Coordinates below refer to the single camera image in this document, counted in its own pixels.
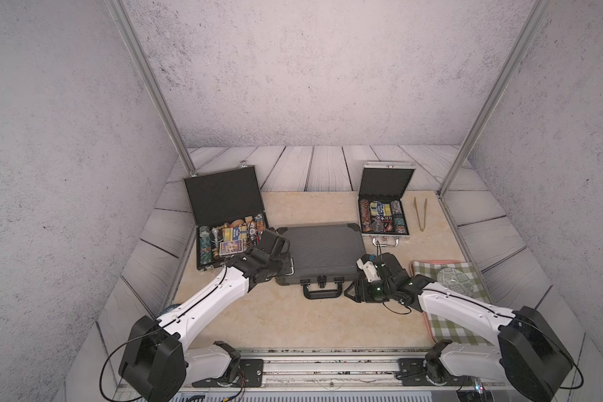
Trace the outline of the silver trophy cup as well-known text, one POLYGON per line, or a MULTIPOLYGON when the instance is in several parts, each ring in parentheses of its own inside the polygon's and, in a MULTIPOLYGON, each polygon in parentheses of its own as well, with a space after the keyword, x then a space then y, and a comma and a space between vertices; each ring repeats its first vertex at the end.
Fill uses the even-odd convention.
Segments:
POLYGON ((214 248, 218 248, 223 239, 224 237, 222 228, 213 227, 210 229, 210 240, 214 248))

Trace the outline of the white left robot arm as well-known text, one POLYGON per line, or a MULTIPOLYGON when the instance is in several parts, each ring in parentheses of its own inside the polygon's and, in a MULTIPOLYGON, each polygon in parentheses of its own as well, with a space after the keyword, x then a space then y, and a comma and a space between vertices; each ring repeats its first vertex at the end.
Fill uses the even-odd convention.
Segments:
POLYGON ((146 401, 169 401, 183 385, 204 380, 232 385, 240 375, 240 353, 221 341, 207 348, 191 344, 233 302, 291 268, 289 240, 266 230, 185 303, 157 319, 137 320, 120 346, 119 375, 146 401))

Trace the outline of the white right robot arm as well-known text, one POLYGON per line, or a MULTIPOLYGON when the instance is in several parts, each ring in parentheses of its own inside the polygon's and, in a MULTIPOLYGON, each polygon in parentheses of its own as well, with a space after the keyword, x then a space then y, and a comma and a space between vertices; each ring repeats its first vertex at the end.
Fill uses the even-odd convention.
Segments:
POLYGON ((512 386, 528 400, 551 401, 576 368, 540 312, 490 303, 469 263, 415 261, 407 270, 384 253, 361 256, 355 269, 348 298, 356 303, 395 301, 430 319, 435 344, 419 370, 398 376, 403 382, 419 376, 435 386, 457 377, 492 380, 512 386))

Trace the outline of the black poker case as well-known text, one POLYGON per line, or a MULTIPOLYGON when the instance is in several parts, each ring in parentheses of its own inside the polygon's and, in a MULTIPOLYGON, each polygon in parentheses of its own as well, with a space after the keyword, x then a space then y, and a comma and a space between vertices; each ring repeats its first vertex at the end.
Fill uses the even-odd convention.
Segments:
POLYGON ((288 240, 291 268, 276 278, 280 286, 300 285, 308 300, 342 296, 343 285, 363 275, 357 261, 365 255, 357 224, 280 227, 288 240))
POLYGON ((232 223, 258 214, 268 226, 261 186, 253 166, 204 174, 183 180, 196 231, 232 223))

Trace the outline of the small silver poker case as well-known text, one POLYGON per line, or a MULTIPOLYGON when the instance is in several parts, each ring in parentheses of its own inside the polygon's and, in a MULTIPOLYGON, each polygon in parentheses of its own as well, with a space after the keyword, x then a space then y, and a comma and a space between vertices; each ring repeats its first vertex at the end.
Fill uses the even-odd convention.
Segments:
POLYGON ((408 162, 367 162, 358 187, 363 238, 378 248, 395 248, 410 237, 402 198, 413 179, 408 162))

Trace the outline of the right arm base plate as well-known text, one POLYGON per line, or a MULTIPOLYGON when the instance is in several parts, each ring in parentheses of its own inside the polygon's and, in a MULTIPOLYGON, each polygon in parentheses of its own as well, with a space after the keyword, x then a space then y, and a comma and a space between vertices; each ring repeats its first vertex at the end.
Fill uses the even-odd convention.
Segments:
POLYGON ((395 378, 403 386, 450 386, 462 388, 473 385, 467 376, 451 375, 441 363, 424 358, 400 358, 395 378))

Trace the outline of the Texas Hold'em card box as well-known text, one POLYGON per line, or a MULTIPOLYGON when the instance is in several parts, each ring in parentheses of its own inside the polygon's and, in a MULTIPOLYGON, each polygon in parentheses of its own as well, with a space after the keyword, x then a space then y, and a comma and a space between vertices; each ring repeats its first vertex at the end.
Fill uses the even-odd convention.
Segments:
POLYGON ((222 230, 223 241, 246 241, 248 239, 248 228, 245 225, 236 227, 225 227, 222 230))

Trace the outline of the blue patterned bowl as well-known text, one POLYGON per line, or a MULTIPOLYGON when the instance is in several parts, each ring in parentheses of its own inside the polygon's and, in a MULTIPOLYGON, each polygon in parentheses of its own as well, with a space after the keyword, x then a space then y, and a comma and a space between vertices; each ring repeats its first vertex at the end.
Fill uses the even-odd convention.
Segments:
POLYGON ((159 315, 158 315, 158 316, 160 317, 160 316, 162 316, 162 315, 164 315, 164 314, 170 313, 170 312, 172 312, 173 310, 175 310, 176 308, 179 308, 180 306, 181 306, 181 304, 180 304, 180 303, 176 303, 176 304, 169 305, 169 306, 167 306, 166 308, 164 308, 164 310, 160 311, 160 313, 159 313, 159 315))

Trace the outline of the wooden tongs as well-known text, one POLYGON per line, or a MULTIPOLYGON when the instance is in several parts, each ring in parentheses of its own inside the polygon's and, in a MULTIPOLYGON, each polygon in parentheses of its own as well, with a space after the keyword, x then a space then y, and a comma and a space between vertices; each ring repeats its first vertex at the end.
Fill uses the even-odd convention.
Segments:
POLYGON ((425 199, 422 205, 419 205, 418 199, 414 198, 414 208, 418 220, 419 230, 420 232, 424 232, 426 228, 428 200, 425 199))

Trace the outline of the green checkered cloth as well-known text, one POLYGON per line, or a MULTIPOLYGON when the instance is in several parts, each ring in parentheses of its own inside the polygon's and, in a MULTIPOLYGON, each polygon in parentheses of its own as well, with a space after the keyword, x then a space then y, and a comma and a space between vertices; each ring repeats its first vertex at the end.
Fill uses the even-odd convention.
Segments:
MULTIPOLYGON (((464 296, 490 303, 490 298, 477 269, 468 262, 413 261, 410 272, 414 275, 427 276, 464 296)), ((489 342, 481 336, 451 321, 428 313, 424 313, 423 316, 430 328, 430 337, 434 343, 449 339, 453 343, 489 345, 489 342)))

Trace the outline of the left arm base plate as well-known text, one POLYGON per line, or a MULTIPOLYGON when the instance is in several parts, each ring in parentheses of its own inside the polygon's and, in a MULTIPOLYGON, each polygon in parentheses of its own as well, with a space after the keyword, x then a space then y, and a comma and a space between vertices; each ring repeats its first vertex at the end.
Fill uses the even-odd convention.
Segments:
POLYGON ((231 381, 206 379, 191 383, 193 388, 260 388, 263 384, 265 361, 263 359, 242 358, 236 377, 231 381))

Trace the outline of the purple playing card box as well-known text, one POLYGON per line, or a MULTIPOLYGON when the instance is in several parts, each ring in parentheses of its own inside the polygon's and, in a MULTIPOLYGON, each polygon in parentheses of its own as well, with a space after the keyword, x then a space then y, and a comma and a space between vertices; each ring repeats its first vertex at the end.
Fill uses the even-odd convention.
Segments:
POLYGON ((222 257, 234 256, 244 250, 245 243, 243 240, 224 241, 219 244, 219 255, 222 257))

